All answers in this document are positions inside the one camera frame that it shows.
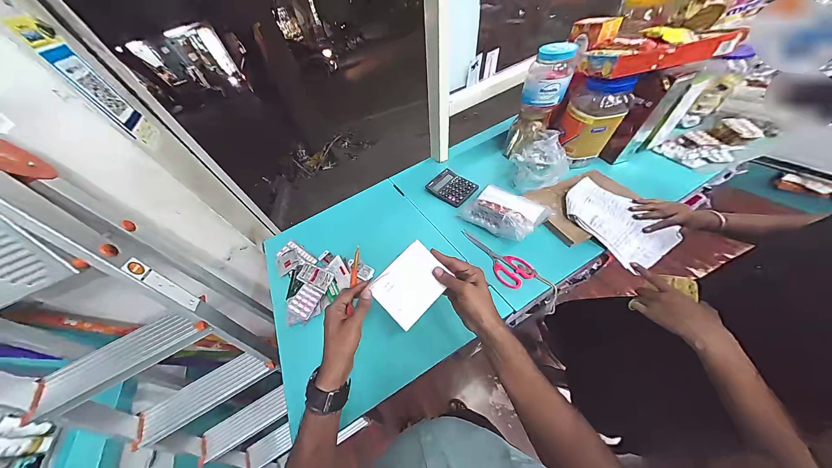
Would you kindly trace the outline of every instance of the black watch strap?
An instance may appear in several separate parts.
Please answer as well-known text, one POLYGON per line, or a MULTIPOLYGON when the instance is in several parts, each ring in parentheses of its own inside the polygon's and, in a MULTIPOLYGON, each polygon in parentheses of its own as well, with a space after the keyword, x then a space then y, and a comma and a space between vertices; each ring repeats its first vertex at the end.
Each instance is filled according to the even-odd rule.
POLYGON ((315 386, 320 367, 312 372, 309 383, 306 384, 306 407, 320 415, 337 413, 347 404, 349 396, 349 381, 336 391, 323 391, 315 386))

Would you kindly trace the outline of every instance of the orange pencil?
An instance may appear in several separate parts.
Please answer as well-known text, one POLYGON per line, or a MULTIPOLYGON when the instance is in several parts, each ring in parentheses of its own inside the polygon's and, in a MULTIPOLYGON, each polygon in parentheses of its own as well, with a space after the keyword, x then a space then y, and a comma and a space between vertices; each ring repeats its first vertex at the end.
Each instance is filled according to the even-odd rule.
MULTIPOLYGON (((356 287, 359 284, 359 249, 360 247, 355 247, 355 258, 353 259, 353 268, 349 274, 349 287, 356 287)), ((352 301, 347 304, 347 317, 353 316, 353 303, 352 301)))

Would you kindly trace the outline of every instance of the customer's hand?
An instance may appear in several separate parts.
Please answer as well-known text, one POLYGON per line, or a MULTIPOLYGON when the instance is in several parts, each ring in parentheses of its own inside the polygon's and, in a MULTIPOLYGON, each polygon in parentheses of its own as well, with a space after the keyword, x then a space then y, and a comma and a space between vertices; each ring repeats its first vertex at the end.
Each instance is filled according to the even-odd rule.
POLYGON ((453 273, 449 275, 439 267, 433 269, 437 281, 448 287, 445 295, 451 300, 459 318, 463 319, 463 324, 480 338, 505 328, 505 322, 494 306, 483 270, 436 249, 431 249, 430 253, 453 273))
POLYGON ((315 386, 322 391, 338 390, 347 383, 353 370, 355 352, 361 341, 361 324, 373 302, 367 282, 343 290, 324 311, 324 360, 315 386), (358 297, 353 315, 347 316, 347 304, 358 297))
POLYGON ((698 212, 684 203, 664 202, 652 198, 636 198, 633 202, 636 205, 630 207, 630 211, 639 212, 632 216, 635 219, 661 220, 645 227, 644 232, 654 232, 671 226, 710 230, 718 229, 720 226, 720 218, 713 212, 698 212))
POLYGON ((632 308, 694 347, 727 331, 716 309, 694 301, 644 266, 633 263, 632 267, 655 287, 637 288, 638 296, 631 302, 632 308))

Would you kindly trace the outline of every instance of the brown paper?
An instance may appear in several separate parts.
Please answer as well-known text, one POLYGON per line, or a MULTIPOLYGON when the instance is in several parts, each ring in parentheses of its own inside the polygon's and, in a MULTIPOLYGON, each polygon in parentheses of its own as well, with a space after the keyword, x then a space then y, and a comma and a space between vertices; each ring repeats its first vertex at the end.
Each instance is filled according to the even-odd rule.
POLYGON ((549 219, 543 223, 543 225, 568 246, 580 244, 581 242, 592 237, 588 232, 584 231, 578 227, 577 224, 570 221, 567 217, 566 211, 567 192, 569 192, 569 189, 574 187, 584 177, 590 177, 600 188, 615 193, 616 195, 628 198, 639 197, 634 191, 624 187, 618 182, 613 181, 611 178, 595 170, 584 172, 583 174, 570 177, 567 180, 559 182, 551 187, 544 187, 523 195, 529 200, 534 200, 542 205, 546 205, 552 210, 554 214, 552 214, 549 219))

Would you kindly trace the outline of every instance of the blue jar lid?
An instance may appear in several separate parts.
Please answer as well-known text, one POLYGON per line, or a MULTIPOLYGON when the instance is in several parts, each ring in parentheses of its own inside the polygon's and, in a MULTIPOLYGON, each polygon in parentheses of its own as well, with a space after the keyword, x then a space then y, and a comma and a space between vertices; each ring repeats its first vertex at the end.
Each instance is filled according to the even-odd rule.
POLYGON ((611 80, 589 77, 587 78, 587 89, 592 92, 600 92, 603 94, 630 92, 634 87, 636 87, 636 82, 638 82, 639 76, 640 75, 632 75, 630 77, 613 78, 611 80))
POLYGON ((575 57, 577 44, 574 42, 552 42, 544 44, 537 50, 537 59, 544 62, 566 60, 575 57))
POLYGON ((744 60, 746 58, 752 58, 756 53, 754 52, 754 48, 750 44, 742 44, 741 46, 734 49, 733 52, 728 53, 727 55, 723 55, 722 59, 725 60, 744 60))

